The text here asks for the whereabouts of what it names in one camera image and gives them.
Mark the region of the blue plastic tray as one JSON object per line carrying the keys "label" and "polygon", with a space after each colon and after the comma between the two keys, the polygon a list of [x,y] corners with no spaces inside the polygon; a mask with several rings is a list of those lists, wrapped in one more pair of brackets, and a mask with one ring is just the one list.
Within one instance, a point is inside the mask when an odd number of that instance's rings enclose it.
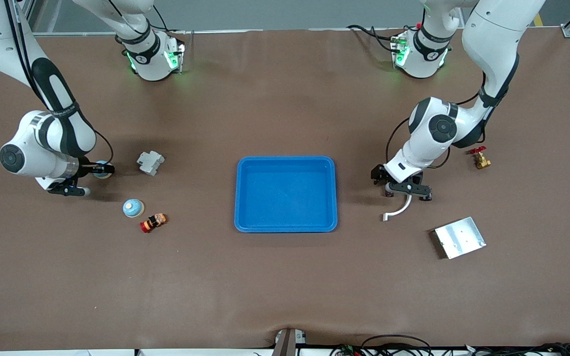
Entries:
{"label": "blue plastic tray", "polygon": [[237,165],[235,227],[244,233],[327,233],[338,225],[334,160],[247,156]]}

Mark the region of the white semicircular pipe clamp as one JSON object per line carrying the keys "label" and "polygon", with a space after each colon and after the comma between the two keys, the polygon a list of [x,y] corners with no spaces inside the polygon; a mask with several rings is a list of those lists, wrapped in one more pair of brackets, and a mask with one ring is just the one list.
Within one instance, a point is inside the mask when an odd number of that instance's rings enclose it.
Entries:
{"label": "white semicircular pipe clamp", "polygon": [[383,222],[386,222],[386,221],[389,221],[389,219],[391,217],[398,216],[399,214],[402,214],[410,206],[411,202],[412,202],[412,196],[407,195],[405,198],[405,202],[403,203],[403,206],[400,209],[393,211],[393,212],[387,212],[387,213],[382,214],[381,220]]}

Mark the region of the white circuit breaker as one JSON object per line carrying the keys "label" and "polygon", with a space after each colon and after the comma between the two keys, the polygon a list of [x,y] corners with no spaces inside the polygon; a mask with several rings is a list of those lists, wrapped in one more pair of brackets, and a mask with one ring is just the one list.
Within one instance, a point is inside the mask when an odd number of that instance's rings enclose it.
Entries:
{"label": "white circuit breaker", "polygon": [[156,176],[163,162],[165,162],[164,156],[156,151],[142,152],[137,159],[140,171],[150,176]]}

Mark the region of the red emergency stop, orange body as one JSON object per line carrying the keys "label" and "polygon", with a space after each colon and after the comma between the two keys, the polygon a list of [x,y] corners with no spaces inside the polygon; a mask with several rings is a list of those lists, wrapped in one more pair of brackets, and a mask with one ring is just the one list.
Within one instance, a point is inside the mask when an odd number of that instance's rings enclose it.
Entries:
{"label": "red emergency stop, orange body", "polygon": [[140,223],[140,229],[144,233],[150,233],[157,227],[166,224],[168,221],[167,216],[163,213],[154,214],[154,216],[149,216],[147,219]]}

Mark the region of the silver metal plate module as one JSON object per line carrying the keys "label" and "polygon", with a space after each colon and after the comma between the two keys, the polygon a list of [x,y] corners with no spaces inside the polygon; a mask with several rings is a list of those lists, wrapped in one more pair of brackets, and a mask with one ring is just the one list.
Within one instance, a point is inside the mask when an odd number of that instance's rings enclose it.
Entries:
{"label": "silver metal plate module", "polygon": [[487,245],[472,217],[435,228],[433,233],[448,259],[475,252]]}

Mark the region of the brown table mat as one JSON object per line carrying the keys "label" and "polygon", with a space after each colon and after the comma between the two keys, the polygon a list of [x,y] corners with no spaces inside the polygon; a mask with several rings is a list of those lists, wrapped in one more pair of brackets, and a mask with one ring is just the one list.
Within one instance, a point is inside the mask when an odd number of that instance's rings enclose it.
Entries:
{"label": "brown table mat", "polygon": [[[436,76],[394,71],[351,31],[197,34],[185,70],[131,72],[111,37],[41,38],[117,171],[86,198],[0,165],[0,350],[250,348],[278,330],[310,343],[407,334],[434,346],[570,343],[570,39],[532,28],[486,128],[489,168],[464,150],[425,173],[430,202],[382,196],[370,171],[391,131],[434,95],[462,101],[481,70],[455,40]],[[40,108],[0,73],[0,147]],[[142,152],[165,158],[156,176]],[[238,162],[334,160],[327,233],[235,227]],[[124,216],[129,199],[141,216]],[[147,217],[167,223],[150,233]],[[448,259],[433,230],[472,217],[486,246]]]}

